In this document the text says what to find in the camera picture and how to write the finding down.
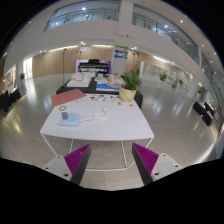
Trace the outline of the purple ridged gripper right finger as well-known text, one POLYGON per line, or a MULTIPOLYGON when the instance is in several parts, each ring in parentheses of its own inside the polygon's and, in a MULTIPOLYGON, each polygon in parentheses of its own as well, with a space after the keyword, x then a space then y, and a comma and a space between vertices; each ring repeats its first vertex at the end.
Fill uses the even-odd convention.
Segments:
POLYGON ((145 185, 182 169, 168 154, 157 154, 137 143, 132 144, 132 154, 145 185))

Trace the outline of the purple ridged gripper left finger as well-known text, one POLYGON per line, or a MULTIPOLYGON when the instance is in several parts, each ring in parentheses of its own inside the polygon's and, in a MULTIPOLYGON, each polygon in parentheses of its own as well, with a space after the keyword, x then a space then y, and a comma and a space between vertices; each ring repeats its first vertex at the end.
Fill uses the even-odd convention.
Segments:
POLYGON ((91 145, 87 144, 70 152, 66 156, 55 156, 43 167, 43 170, 79 185, 90 155, 91 145))

